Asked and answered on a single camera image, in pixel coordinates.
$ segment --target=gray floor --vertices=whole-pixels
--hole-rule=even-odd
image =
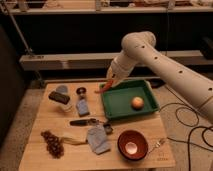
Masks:
[[[0,171],[18,170],[43,92],[43,89],[28,89],[26,91],[0,151]],[[180,102],[165,87],[154,89],[154,95],[160,106],[171,102]],[[191,128],[186,127],[177,121],[175,118],[175,110],[177,107],[179,106],[172,105],[165,108],[161,112],[162,120],[164,122],[168,137],[179,140],[187,140],[187,135]],[[180,112],[180,118],[183,122],[187,122],[188,124],[193,124],[196,121],[195,115],[186,110]],[[210,126],[210,123],[201,118],[199,125]],[[206,137],[208,142],[213,142],[213,136],[210,132],[207,133]],[[201,141],[201,130],[195,131],[195,133],[192,135],[192,141],[206,147],[206,145]],[[174,168],[161,168],[156,170],[188,170],[187,145],[172,141],[170,142],[174,158],[176,160],[176,166]],[[191,146],[191,156],[192,171],[210,171],[213,160],[212,152]]]

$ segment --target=green plastic tray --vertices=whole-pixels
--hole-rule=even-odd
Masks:
[[[141,110],[134,110],[131,107],[131,100],[135,96],[144,100],[144,107]],[[109,120],[151,114],[159,109],[157,101],[144,80],[122,82],[102,93],[101,97],[106,118]]]

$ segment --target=wooden bowl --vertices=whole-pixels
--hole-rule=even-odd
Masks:
[[[127,130],[118,138],[118,149],[125,158],[137,161],[146,156],[148,143],[140,132]]]

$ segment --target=cable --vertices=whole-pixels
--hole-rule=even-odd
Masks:
[[[173,95],[175,95],[182,103],[179,103],[179,102],[168,103],[168,104],[162,106],[162,107],[160,108],[159,111],[162,111],[163,109],[165,109],[166,107],[168,107],[168,106],[170,106],[170,105],[181,105],[181,107],[178,107],[178,108],[175,110],[176,119],[178,120],[178,122],[180,122],[180,123],[181,123],[182,125],[184,125],[184,126],[193,127],[193,128],[190,130],[189,134],[188,134],[187,141],[177,140],[177,139],[173,139],[173,138],[167,137],[167,138],[168,138],[169,140],[171,140],[171,141],[175,141],[175,142],[179,142],[179,143],[186,143],[186,144],[187,144],[187,154],[188,154],[187,156],[188,156],[188,163],[189,163],[189,164],[188,164],[188,170],[191,171],[191,151],[190,151],[190,145],[194,145],[194,146],[197,146],[197,147],[199,147],[199,148],[201,148],[201,149],[204,149],[204,150],[213,152],[213,149],[209,149],[209,148],[206,148],[206,147],[203,147],[203,146],[201,146],[201,145],[198,145],[198,144],[196,144],[196,143],[191,142],[191,135],[192,135],[192,133],[193,133],[195,130],[197,130],[197,129],[200,129],[200,128],[204,129],[204,130],[202,131],[202,134],[201,134],[202,140],[203,140],[203,142],[204,142],[208,147],[213,148],[213,145],[210,144],[209,142],[207,142],[207,140],[206,140],[206,138],[205,138],[205,133],[206,133],[207,131],[210,130],[210,131],[213,132],[213,126],[210,126],[210,127],[198,126],[198,124],[199,124],[199,116],[198,116],[198,114],[199,114],[199,113],[198,113],[195,109],[193,109],[192,107],[190,107],[188,104],[186,104],[182,99],[180,99],[180,98],[179,98],[173,91],[171,91],[168,87],[166,87],[166,88],[167,88]],[[184,110],[192,111],[192,112],[196,115],[197,121],[196,121],[195,124],[190,125],[190,124],[184,123],[184,122],[180,119],[178,113],[179,113],[180,110],[183,110],[183,109],[184,109]]]
[[[213,131],[213,130],[212,130],[213,126],[210,126],[210,127],[197,126],[197,127],[195,127],[195,128],[192,128],[192,130],[190,131],[190,133],[189,133],[189,135],[188,135],[188,140],[187,140],[187,151],[188,151],[188,161],[189,161],[188,170],[189,170],[189,171],[191,171],[190,139],[191,139],[192,133],[193,133],[196,129],[199,129],[199,128],[203,128],[203,129],[204,129],[204,131],[202,132],[202,134],[203,134],[203,133],[205,134],[205,132],[206,132],[207,130]]]
[[[166,108],[166,107],[168,107],[168,106],[170,106],[170,105],[182,105],[182,107],[178,107],[178,108],[175,110],[176,119],[177,119],[182,125],[185,125],[185,126],[188,126],[188,127],[195,127],[195,126],[197,126],[197,125],[199,124],[199,121],[200,121],[200,120],[199,120],[199,117],[198,117],[197,112],[196,112],[193,108],[191,108],[190,106],[188,106],[187,104],[184,104],[184,103],[168,103],[168,104],[162,106],[161,109],[160,109],[159,111],[161,112],[164,108]],[[195,113],[195,116],[196,116],[196,119],[197,119],[197,121],[195,122],[195,124],[190,125],[190,124],[184,123],[184,122],[180,119],[180,117],[179,117],[179,112],[180,112],[181,110],[183,110],[183,109],[186,109],[186,110],[189,110],[189,111],[192,111],[192,112]]]

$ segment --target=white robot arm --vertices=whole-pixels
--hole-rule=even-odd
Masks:
[[[164,56],[154,49],[155,44],[151,32],[127,34],[122,40],[123,50],[107,72],[107,78],[114,80],[112,86],[143,63],[213,123],[213,81]]]

